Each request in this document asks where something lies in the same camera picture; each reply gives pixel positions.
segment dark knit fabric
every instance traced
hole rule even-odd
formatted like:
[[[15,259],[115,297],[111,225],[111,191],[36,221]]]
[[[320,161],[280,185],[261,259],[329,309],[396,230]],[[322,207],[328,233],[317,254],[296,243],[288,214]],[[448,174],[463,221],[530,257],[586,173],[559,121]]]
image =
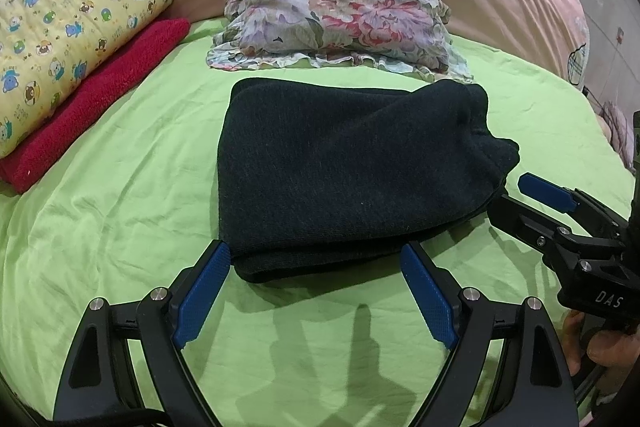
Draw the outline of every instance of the dark knit fabric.
[[[265,282],[395,253],[484,211],[519,161],[482,87],[414,92],[248,78],[218,146],[220,239]]]

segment blue tab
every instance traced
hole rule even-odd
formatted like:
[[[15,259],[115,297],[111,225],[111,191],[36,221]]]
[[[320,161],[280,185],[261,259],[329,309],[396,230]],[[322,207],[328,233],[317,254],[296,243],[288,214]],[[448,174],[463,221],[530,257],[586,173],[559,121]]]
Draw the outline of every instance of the blue tab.
[[[229,247],[220,243],[178,309],[178,327],[174,343],[183,349],[187,342],[198,338],[231,266]]]
[[[546,204],[546,206],[563,214],[573,212],[578,206],[574,198],[571,197],[571,192],[538,178],[530,172],[520,176],[518,188],[525,196]]]
[[[453,328],[453,312],[447,299],[421,263],[414,249],[404,245],[400,251],[400,268],[431,336],[452,349],[458,342]]]

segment finger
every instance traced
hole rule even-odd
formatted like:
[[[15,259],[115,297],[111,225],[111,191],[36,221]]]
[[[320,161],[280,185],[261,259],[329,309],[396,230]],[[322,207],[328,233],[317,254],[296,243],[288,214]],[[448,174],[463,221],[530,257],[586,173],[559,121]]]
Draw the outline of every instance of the finger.
[[[562,324],[562,352],[571,376],[580,371],[580,326],[584,313],[571,310]]]
[[[630,367],[640,354],[640,337],[621,331],[599,331],[593,335],[587,354],[605,367]]]

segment red towel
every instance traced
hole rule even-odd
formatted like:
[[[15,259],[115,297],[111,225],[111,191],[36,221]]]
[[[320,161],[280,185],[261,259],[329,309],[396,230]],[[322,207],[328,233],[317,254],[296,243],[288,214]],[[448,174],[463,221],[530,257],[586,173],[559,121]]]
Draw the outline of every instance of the red towel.
[[[144,80],[189,28],[187,19],[152,22],[84,79],[47,123],[0,159],[0,179],[20,194],[29,190],[112,103]]]

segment green bed sheet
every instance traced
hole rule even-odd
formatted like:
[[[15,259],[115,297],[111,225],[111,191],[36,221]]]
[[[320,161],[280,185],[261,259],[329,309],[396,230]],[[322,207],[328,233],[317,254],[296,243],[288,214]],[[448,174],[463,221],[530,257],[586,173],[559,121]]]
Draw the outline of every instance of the green bed sheet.
[[[366,66],[209,70],[210,36],[222,25],[194,25],[28,193],[0,185],[0,371],[49,417],[87,303],[137,300],[168,285],[217,237],[216,147],[235,82],[259,75],[341,87],[424,85]],[[487,46],[461,38],[455,45],[488,92],[490,129],[520,144],[511,192],[531,171],[628,215],[632,176],[575,88]],[[486,216],[424,245],[462,285],[515,303],[539,296],[560,323],[554,274]],[[466,425],[482,412],[499,348],[492,343]],[[145,401],[160,407],[140,344],[131,349]],[[184,356],[225,427],[401,427],[446,352],[431,338],[398,258],[389,257],[264,285],[232,269]]]

